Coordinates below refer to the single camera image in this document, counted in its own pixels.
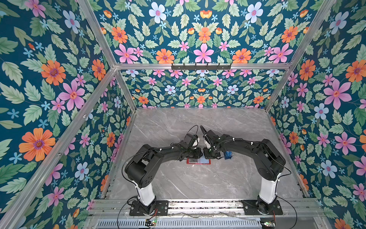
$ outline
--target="orange flower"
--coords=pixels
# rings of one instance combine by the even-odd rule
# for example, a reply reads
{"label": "orange flower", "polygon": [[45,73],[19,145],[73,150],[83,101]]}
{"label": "orange flower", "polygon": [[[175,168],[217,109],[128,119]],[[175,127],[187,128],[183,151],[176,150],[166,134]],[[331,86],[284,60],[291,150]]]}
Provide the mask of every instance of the orange flower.
{"label": "orange flower", "polygon": [[131,121],[131,116],[127,118],[126,126],[128,126],[130,124],[130,121]]}
{"label": "orange flower", "polygon": [[202,41],[202,43],[206,43],[210,40],[211,32],[208,30],[207,27],[203,27],[201,31],[198,33],[199,40]]}
{"label": "orange flower", "polygon": [[108,180],[108,175],[105,175],[104,179],[102,180],[102,186],[100,187],[100,191],[102,192],[104,190],[105,183]]}
{"label": "orange flower", "polygon": [[190,28],[190,29],[188,30],[188,33],[189,33],[189,34],[194,34],[194,28]]}
{"label": "orange flower", "polygon": [[98,78],[98,80],[102,80],[105,75],[105,69],[104,64],[100,62],[100,60],[93,60],[93,65],[91,66],[91,69],[94,71],[95,78]]}
{"label": "orange flower", "polygon": [[172,56],[172,52],[170,50],[166,50],[165,48],[161,49],[161,51],[157,51],[156,60],[159,61],[159,64],[172,64],[174,60],[174,56]]}
{"label": "orange flower", "polygon": [[216,30],[215,30],[215,33],[216,33],[217,35],[222,34],[222,33],[223,33],[222,28],[217,27],[217,28],[216,28]]}
{"label": "orange flower", "polygon": [[232,56],[234,64],[246,64],[248,60],[250,60],[251,56],[249,56],[251,52],[246,48],[243,48],[241,51],[236,51],[235,55]]}
{"label": "orange flower", "polygon": [[276,119],[271,116],[271,120],[272,120],[273,124],[276,125]]}
{"label": "orange flower", "polygon": [[337,229],[351,229],[351,226],[346,224],[346,222],[343,219],[336,219],[334,226]]}
{"label": "orange flower", "polygon": [[291,26],[290,28],[286,29],[285,32],[282,35],[282,42],[283,43],[289,43],[290,41],[292,41],[293,39],[295,39],[295,36],[299,33],[297,26],[293,27]]}
{"label": "orange flower", "polygon": [[309,12],[309,10],[303,10],[303,11],[301,11],[300,17],[301,18],[305,17],[307,15],[307,12]]}
{"label": "orange flower", "polygon": [[366,60],[361,60],[360,62],[358,62],[358,60],[356,60],[355,62],[352,63],[352,66],[349,66],[347,68],[347,74],[346,74],[346,78],[350,81],[353,82],[356,80],[356,82],[360,82],[362,80],[362,77],[366,77]]}
{"label": "orange flower", "polygon": [[120,27],[112,28],[112,36],[114,36],[113,38],[119,43],[126,43],[128,40],[125,30],[121,30]]}
{"label": "orange flower", "polygon": [[113,132],[110,132],[107,137],[107,146],[112,147],[115,140],[116,140],[116,135]]}
{"label": "orange flower", "polygon": [[197,102],[199,102],[200,104],[204,103],[205,97],[203,97],[203,96],[198,97]]}
{"label": "orange flower", "polygon": [[313,60],[307,60],[305,63],[302,64],[300,69],[300,79],[307,81],[311,78],[315,71],[315,62]]}
{"label": "orange flower", "polygon": [[263,102],[263,100],[264,100],[264,97],[263,96],[258,96],[256,98],[254,98],[253,101],[254,101],[254,103],[259,104],[259,103]]}
{"label": "orange flower", "polygon": [[307,179],[304,178],[304,175],[302,175],[302,174],[300,174],[300,177],[302,179],[302,182],[304,183],[304,186],[305,186],[306,190],[309,191],[309,186],[307,185],[308,184]]}
{"label": "orange flower", "polygon": [[78,208],[78,209],[76,209],[76,210],[75,210],[75,212],[72,214],[72,216],[73,216],[74,218],[78,217],[79,212],[80,212],[80,209]]}
{"label": "orange flower", "polygon": [[144,96],[140,96],[140,98],[138,98],[138,101],[142,104],[148,104],[149,100],[147,98],[145,98]]}
{"label": "orange flower", "polygon": [[299,136],[297,136],[297,133],[295,133],[295,132],[291,132],[290,133],[290,136],[289,136],[289,138],[288,139],[290,139],[290,142],[292,143],[292,144],[296,144],[296,143],[298,143],[299,142]]}
{"label": "orange flower", "polygon": [[37,162],[44,160],[45,154],[48,155],[52,149],[51,146],[55,145],[55,138],[51,136],[51,131],[46,130],[43,133],[42,128],[35,128],[33,133],[27,132],[23,135],[22,140],[26,143],[19,144],[19,152],[27,152],[23,157],[28,161],[33,160],[34,157]]}
{"label": "orange flower", "polygon": [[46,78],[46,82],[57,86],[60,85],[66,79],[66,74],[64,67],[60,65],[59,62],[52,60],[47,61],[47,65],[42,65],[42,77]]}

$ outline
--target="black mounting plate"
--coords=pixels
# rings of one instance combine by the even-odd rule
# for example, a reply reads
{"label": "black mounting plate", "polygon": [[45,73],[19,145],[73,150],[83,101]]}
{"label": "black mounting plate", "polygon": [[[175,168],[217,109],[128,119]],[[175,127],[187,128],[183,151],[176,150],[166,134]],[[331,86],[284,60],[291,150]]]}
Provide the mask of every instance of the black mounting plate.
{"label": "black mounting plate", "polygon": [[[167,200],[157,200],[155,207],[157,208],[156,215],[168,215],[169,201]],[[140,204],[138,200],[134,200],[130,209],[130,216],[147,216],[139,209]]]}
{"label": "black mounting plate", "polygon": [[[245,215],[259,215],[259,214],[261,214],[258,211],[258,208],[253,207],[253,206],[257,206],[257,200],[242,200],[241,202],[243,203],[243,206],[244,206]],[[283,211],[282,211],[280,202],[278,200],[276,200],[275,203],[273,204],[273,209],[272,210],[273,211],[270,211],[267,215],[273,215],[273,212],[275,213],[275,215],[283,215]]]}

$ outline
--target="wall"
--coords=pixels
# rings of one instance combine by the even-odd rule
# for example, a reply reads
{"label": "wall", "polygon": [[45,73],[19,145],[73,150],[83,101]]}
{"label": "wall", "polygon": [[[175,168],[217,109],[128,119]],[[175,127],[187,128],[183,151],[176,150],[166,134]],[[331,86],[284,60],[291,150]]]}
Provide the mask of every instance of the wall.
{"label": "wall", "polygon": [[363,228],[366,5],[337,3],[271,114],[310,196],[335,228]]}

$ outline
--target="cable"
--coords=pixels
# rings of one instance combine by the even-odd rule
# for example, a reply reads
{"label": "cable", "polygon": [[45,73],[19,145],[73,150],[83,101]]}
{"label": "cable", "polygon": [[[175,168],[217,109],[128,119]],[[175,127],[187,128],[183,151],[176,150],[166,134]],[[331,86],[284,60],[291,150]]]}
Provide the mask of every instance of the cable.
{"label": "cable", "polygon": [[295,227],[295,225],[296,225],[296,223],[297,223],[297,212],[296,212],[296,209],[295,209],[295,207],[294,206],[292,206],[292,204],[290,204],[287,200],[285,200],[285,199],[282,199],[281,197],[279,197],[279,196],[277,196],[278,198],[280,198],[281,200],[284,200],[284,201],[286,201],[289,205],[291,205],[291,207],[295,210],[295,214],[296,214],[296,220],[295,220],[295,224],[292,226],[292,227],[290,227],[289,229],[292,229],[292,228],[294,228]]}

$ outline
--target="green leaf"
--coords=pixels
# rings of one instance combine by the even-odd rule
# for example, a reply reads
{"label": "green leaf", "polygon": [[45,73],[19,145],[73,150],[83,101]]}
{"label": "green leaf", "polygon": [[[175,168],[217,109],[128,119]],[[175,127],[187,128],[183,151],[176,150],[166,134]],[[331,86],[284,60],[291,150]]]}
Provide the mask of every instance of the green leaf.
{"label": "green leaf", "polygon": [[10,80],[14,80],[18,86],[22,84],[22,71],[19,69],[18,65],[11,62],[3,62],[1,67]]}

